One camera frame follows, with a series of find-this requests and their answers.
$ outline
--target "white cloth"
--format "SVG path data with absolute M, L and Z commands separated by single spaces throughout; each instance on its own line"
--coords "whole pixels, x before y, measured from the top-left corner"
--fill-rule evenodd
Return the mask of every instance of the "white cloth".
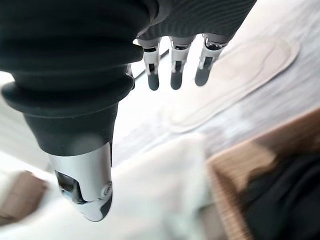
M 199 209 L 212 203 L 204 137 L 190 134 L 113 169 L 113 203 L 90 222 L 64 198 L 0 229 L 3 240 L 204 240 Z

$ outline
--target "black fabric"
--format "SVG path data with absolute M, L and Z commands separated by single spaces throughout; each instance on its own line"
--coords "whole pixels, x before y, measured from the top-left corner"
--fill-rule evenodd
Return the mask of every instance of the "black fabric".
M 112 144 L 118 103 L 102 111 L 63 118 L 24 114 L 40 148 L 56 156 L 76 156 Z
M 280 161 L 250 181 L 241 201 L 255 240 L 320 239 L 320 154 Z

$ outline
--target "wicker basket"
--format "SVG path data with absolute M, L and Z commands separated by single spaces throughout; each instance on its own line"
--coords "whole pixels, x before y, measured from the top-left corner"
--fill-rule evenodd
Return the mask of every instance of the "wicker basket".
M 229 240 L 252 240 L 239 193 L 251 177 L 272 170 L 294 153 L 320 152 L 320 108 L 211 157 L 212 192 Z

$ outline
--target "robotic hand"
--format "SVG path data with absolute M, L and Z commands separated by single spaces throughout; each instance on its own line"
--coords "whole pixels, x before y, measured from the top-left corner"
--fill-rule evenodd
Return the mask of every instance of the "robotic hand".
M 118 102 L 134 85 L 128 64 L 144 55 L 156 90 L 159 42 L 170 36 L 177 90 L 190 45 L 203 34 L 195 78 L 203 86 L 255 1 L 0 0 L 0 70 L 15 80 L 2 95 L 23 113 L 62 194 L 87 219 L 100 221 L 111 207 Z

